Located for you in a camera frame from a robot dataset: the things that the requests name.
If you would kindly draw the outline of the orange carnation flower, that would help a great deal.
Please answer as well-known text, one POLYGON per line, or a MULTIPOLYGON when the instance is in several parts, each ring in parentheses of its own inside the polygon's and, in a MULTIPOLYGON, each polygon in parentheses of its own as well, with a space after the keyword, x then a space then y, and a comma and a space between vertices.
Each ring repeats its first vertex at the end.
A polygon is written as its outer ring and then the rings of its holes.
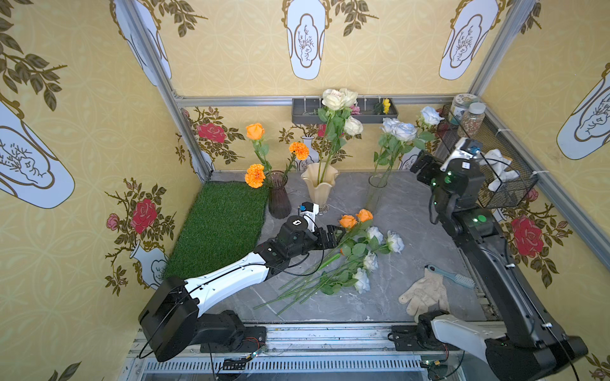
POLYGON ((246 171, 245 181, 246 184, 253 188, 262 188, 267 184, 268 168, 263 164, 252 164, 246 171))

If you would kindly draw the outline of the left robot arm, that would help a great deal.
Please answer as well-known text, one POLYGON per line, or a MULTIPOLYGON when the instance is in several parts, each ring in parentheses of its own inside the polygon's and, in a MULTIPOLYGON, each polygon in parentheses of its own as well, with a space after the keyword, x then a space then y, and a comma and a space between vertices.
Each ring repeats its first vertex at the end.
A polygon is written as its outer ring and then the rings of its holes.
POLYGON ((285 272, 294 257, 339 246, 341 226, 317 227, 309 217, 292 216, 275 237, 241 260, 206 276, 165 279, 138 317, 146 344, 159 362, 171 360, 194 344, 215 344, 235 351, 246 328, 233 311, 210 309, 224 299, 285 272))

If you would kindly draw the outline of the cream rose flower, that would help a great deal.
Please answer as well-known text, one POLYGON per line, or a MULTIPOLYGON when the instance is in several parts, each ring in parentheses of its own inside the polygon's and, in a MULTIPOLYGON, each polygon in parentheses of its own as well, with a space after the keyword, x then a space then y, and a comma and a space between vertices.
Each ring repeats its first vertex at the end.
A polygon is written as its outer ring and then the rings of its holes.
POLYGON ((323 135, 326 141, 327 124, 329 121, 335 115, 340 117, 352 116, 353 108, 357 105, 357 97, 357 92, 347 88, 341 88, 339 90, 327 89, 322 93, 322 107, 318 110, 318 115, 320 120, 326 125, 325 133, 323 135))

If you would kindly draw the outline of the cream rose single stem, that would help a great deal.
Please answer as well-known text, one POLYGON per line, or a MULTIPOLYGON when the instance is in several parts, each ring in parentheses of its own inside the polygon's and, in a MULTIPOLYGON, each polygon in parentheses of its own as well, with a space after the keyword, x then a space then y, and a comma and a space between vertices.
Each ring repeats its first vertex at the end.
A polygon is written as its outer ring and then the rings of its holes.
POLYGON ((326 139, 330 142, 330 152, 324 164, 321 180, 326 179, 326 174, 331 162, 339 150, 347 143, 346 136, 354 137, 363 132, 362 123, 355 117, 340 117, 335 115, 327 124, 326 139))

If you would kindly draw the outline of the orange rose flower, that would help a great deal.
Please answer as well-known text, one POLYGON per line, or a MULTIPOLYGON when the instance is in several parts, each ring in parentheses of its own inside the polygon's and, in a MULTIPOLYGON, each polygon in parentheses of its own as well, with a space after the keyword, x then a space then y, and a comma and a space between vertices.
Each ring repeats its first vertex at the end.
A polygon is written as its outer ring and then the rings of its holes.
POLYGON ((265 129, 260 123, 248 125, 246 135, 252 142, 254 152, 264 168, 264 173, 269 173, 273 167, 268 160, 269 146, 265 140, 265 129))

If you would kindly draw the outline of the white rose flower large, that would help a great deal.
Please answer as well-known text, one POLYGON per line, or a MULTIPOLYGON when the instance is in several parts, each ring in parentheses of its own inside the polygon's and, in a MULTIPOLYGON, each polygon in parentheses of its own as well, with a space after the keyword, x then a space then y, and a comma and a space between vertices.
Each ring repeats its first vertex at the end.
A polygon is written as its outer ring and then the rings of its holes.
POLYGON ((417 138, 418 130, 413 124, 404 123, 400 121, 400 125, 397 127, 397 137, 402 142, 402 151, 397 160, 405 154, 410 152, 414 148, 414 140, 417 138))

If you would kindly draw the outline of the orange marigold flower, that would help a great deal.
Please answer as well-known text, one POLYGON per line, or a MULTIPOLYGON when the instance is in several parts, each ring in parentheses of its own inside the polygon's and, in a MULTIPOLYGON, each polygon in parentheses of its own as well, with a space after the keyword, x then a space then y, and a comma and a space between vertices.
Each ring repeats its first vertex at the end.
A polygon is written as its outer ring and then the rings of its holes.
POLYGON ((297 167, 297 161, 303 161, 309 157, 309 148, 302 142, 292 142, 288 150, 291 155, 284 170, 284 179, 287 179, 290 171, 297 167))

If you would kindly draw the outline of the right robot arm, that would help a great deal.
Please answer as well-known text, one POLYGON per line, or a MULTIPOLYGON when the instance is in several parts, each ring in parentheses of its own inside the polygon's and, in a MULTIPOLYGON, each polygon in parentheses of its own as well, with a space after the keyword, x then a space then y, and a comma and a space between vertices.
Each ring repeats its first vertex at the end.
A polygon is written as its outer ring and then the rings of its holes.
POLYGON ((430 322, 435 337, 484 360, 500 380, 543 379, 585 357, 583 339, 552 318, 509 255, 500 224, 478 205, 485 180, 478 161, 455 158, 443 165, 420 152, 411 171, 430 187, 430 220, 442 224, 474 266, 506 327, 505 333, 477 333, 444 314, 430 322))

